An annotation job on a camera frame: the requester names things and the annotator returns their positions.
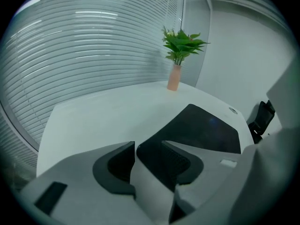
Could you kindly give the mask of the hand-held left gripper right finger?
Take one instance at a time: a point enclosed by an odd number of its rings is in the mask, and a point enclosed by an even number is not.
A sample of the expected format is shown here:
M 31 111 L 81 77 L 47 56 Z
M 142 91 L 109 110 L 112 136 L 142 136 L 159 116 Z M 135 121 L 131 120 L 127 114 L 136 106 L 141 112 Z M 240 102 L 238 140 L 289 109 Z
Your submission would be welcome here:
M 168 141 L 161 142 L 162 167 L 165 180 L 163 184 L 175 191 L 177 185 L 191 184 L 203 171 L 203 161 Z

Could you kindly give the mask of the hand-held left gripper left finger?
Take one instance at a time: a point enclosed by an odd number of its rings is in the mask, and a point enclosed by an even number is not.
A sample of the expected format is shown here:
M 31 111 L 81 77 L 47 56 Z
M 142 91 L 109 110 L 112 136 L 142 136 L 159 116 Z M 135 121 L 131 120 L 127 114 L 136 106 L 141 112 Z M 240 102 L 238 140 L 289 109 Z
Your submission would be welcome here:
M 98 158 L 92 168 L 97 183 L 112 194 L 135 195 L 130 184 L 135 164 L 135 142 L 130 141 Z

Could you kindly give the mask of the black mat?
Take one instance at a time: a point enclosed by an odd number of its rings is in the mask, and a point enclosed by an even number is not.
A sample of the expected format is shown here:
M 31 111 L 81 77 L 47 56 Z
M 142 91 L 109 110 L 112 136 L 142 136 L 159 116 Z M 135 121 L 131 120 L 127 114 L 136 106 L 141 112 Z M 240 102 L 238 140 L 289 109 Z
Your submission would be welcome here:
M 194 104 L 188 104 L 169 123 L 138 146 L 138 158 L 156 176 L 160 176 L 165 170 L 160 155 L 162 141 L 213 151 L 241 153 L 237 130 Z

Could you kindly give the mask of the white desk with grommet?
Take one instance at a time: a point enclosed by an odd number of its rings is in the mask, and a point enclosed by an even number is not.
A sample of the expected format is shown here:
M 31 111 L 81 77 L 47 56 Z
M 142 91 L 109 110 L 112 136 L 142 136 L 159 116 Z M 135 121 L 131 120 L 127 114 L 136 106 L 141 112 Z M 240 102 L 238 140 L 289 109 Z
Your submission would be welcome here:
M 236 129 L 242 150 L 253 144 L 242 113 L 222 100 L 184 83 L 177 91 L 168 90 L 165 81 L 143 83 L 103 90 L 56 105 L 42 135 L 37 175 L 77 153 L 127 141 L 139 145 L 188 104 Z

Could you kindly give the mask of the black office chair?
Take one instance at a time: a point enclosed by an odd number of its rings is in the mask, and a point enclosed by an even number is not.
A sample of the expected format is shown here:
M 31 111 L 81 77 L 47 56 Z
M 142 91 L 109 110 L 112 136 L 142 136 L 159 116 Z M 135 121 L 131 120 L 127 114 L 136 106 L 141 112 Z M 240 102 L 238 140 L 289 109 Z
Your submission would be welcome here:
M 275 109 L 270 100 L 267 103 L 261 101 L 255 119 L 248 124 L 254 144 L 258 144 L 263 138 L 268 125 L 275 116 Z

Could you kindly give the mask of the green plant in pink vase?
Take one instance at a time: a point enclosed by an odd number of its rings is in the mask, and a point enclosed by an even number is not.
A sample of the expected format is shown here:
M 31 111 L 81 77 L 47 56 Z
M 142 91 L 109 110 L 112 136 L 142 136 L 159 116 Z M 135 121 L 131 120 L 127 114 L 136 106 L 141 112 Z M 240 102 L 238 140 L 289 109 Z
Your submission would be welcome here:
M 191 54 L 198 54 L 208 42 L 199 39 L 200 33 L 187 35 L 182 29 L 175 32 L 173 29 L 162 28 L 164 47 L 170 51 L 166 58 L 173 62 L 173 68 L 169 75 L 167 89 L 177 91 L 180 77 L 181 64 Z

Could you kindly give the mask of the white window blinds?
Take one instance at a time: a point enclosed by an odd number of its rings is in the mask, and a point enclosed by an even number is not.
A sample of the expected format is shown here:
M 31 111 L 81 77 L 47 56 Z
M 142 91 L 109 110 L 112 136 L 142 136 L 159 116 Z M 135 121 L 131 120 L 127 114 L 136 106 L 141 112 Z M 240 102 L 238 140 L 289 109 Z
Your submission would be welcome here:
M 54 107 L 111 88 L 165 81 L 163 28 L 207 40 L 209 0 L 27 0 L 0 41 L 0 153 L 34 171 Z

